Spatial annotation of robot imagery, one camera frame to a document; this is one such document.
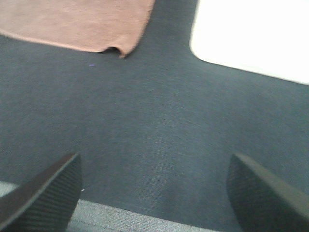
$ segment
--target brown towel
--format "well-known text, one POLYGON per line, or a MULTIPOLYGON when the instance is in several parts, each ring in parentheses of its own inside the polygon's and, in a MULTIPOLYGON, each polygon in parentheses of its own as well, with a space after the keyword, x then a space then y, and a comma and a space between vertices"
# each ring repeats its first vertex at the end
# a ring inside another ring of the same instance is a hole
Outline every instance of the brown towel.
POLYGON ((137 45, 155 0, 0 0, 0 33, 81 51, 137 45))

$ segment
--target dark gray carpet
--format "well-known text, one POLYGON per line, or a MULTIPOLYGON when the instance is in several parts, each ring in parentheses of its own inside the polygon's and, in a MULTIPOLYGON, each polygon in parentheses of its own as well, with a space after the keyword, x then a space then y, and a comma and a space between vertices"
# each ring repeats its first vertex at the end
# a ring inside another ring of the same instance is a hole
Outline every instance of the dark gray carpet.
POLYGON ((309 193, 309 87, 198 60, 195 4, 158 0, 126 59, 0 37, 1 180, 75 151, 82 199, 226 232, 235 151, 309 193))

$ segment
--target white object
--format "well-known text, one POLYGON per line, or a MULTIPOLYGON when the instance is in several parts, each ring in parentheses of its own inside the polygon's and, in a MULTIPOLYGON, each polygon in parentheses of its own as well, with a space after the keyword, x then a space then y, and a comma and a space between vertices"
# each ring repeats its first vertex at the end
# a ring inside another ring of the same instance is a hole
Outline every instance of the white object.
POLYGON ((201 60, 309 85, 309 0, 199 0, 201 60))

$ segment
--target white surface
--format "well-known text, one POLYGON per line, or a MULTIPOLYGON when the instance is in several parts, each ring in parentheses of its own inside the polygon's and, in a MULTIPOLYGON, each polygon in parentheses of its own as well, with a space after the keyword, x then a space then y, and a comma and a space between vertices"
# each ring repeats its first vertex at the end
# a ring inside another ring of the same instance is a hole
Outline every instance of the white surface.
POLYGON ((309 84, 309 0, 199 0, 201 60, 309 84))

